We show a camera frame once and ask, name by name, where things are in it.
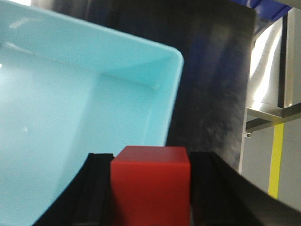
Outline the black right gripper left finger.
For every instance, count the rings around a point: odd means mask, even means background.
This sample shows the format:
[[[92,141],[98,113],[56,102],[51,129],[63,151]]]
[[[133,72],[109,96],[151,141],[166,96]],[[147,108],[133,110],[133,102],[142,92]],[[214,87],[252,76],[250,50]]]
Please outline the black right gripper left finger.
[[[36,226],[110,226],[111,153],[89,153],[79,172]]]

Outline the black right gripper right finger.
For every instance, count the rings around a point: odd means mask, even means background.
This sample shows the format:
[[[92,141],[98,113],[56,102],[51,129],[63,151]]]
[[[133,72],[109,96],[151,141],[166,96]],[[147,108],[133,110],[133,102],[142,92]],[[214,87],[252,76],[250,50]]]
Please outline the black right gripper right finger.
[[[196,226],[299,226],[301,213],[263,192],[213,152],[189,154]]]

